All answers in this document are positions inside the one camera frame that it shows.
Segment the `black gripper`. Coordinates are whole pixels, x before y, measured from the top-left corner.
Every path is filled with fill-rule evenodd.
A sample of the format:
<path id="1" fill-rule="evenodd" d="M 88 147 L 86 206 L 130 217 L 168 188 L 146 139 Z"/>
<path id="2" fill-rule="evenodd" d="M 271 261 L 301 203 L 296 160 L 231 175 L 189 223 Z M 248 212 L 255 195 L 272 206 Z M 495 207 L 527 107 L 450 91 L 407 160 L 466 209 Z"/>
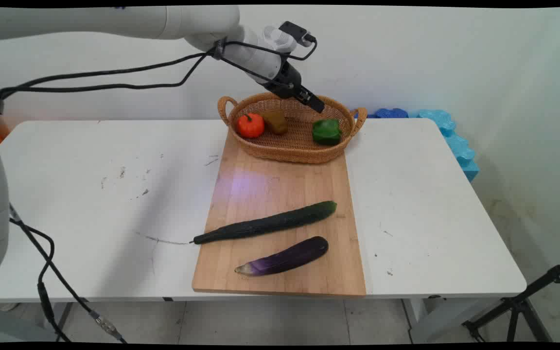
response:
<path id="1" fill-rule="evenodd" d="M 317 113 L 324 111 L 325 103 L 317 95 L 311 93 L 309 89 L 302 86 L 300 73 L 288 60 L 282 60 L 280 70 L 273 78 L 273 82 L 267 82 L 262 86 L 277 97 L 295 98 Z"/>

